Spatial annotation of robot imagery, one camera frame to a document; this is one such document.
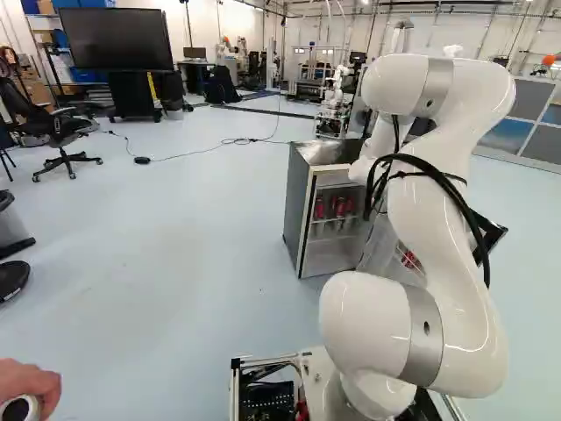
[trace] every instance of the black bag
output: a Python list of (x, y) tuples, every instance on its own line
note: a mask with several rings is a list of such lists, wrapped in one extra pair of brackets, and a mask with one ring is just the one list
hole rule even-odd
[(230, 70), (226, 66), (214, 68), (214, 74), (204, 87), (204, 97), (207, 103), (238, 103), (242, 100), (231, 82)]

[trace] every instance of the wire on floor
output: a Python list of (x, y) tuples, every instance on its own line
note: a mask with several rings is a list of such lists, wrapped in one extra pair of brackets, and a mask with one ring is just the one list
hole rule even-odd
[(131, 150), (131, 141), (129, 140), (128, 137), (122, 135), (122, 134), (117, 134), (115, 132), (113, 132), (112, 130), (108, 130), (108, 131), (102, 131), (102, 133), (107, 133), (110, 134), (111, 136), (117, 136), (118, 138), (122, 138), (124, 139), (124, 141), (126, 142), (126, 152), (133, 158), (140, 158), (142, 160), (145, 160), (145, 162), (141, 162), (141, 163), (148, 163), (148, 162), (163, 162), (163, 161), (170, 161), (170, 160), (174, 160), (176, 158), (182, 158), (185, 156), (190, 156), (190, 155), (195, 155), (198, 153), (207, 153), (207, 152), (211, 152), (211, 151), (215, 151), (218, 148), (222, 147), (222, 146), (228, 146), (228, 145), (238, 145), (238, 146), (245, 146), (245, 145), (249, 145), (250, 143), (258, 143), (258, 142), (263, 142), (263, 143), (271, 143), (271, 144), (276, 144), (276, 145), (287, 145), (289, 142), (282, 142), (282, 141), (278, 141), (278, 140), (271, 140), (274, 135), (277, 133), (277, 131), (279, 130), (279, 122), (281, 120), (281, 99), (282, 99), (282, 95), (279, 92), (279, 102), (278, 102), (278, 106), (277, 106), (277, 122), (274, 126), (274, 130), (273, 132), (267, 136), (266, 138), (227, 138), (227, 139), (222, 139), (220, 141), (220, 144), (210, 147), (208, 149), (201, 149), (199, 151), (191, 151), (191, 152), (186, 152), (186, 153), (178, 153), (177, 155), (171, 155), (171, 156), (167, 156), (166, 158), (160, 158), (157, 160), (153, 160), (152, 158), (148, 158), (145, 156), (138, 156), (135, 155), (132, 150)]

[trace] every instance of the red component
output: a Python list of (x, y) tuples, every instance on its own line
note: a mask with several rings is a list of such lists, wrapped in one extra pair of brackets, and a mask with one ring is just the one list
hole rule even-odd
[(296, 421), (309, 420), (308, 404), (306, 403), (306, 401), (299, 401), (296, 404), (296, 411), (298, 413), (298, 415), (296, 416)]
[(413, 269), (419, 266), (419, 260), (415, 257), (413, 252), (409, 250), (405, 252), (403, 257), (401, 258), (401, 263), (403, 263), (403, 266), (409, 269)]
[(347, 215), (354, 212), (354, 201), (352, 200), (352, 197), (349, 197), (347, 199), (347, 203), (344, 206), (344, 211)]
[(321, 197), (316, 198), (316, 206), (314, 206), (314, 218), (325, 218), (325, 207), (323, 206), (323, 199)]
[(344, 210), (346, 209), (346, 204), (345, 204), (345, 199), (344, 197), (339, 197), (337, 199), (337, 206), (335, 209), (335, 216), (337, 218), (342, 218), (344, 217)]
[(337, 208), (337, 196), (331, 197), (331, 215), (335, 215), (335, 209)]

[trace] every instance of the tv stand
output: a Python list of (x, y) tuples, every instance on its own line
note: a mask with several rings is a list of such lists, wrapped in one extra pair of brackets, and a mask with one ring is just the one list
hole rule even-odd
[(162, 109), (154, 108), (154, 101), (146, 72), (110, 72), (109, 88), (115, 107), (109, 112), (111, 123), (115, 117), (151, 118), (161, 121)]

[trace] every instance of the person's hand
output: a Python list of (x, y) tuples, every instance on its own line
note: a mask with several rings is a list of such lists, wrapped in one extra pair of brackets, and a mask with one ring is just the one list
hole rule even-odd
[(41, 420), (49, 418), (60, 399), (60, 375), (22, 364), (11, 358), (0, 359), (0, 405), (20, 395), (33, 395), (41, 403)]

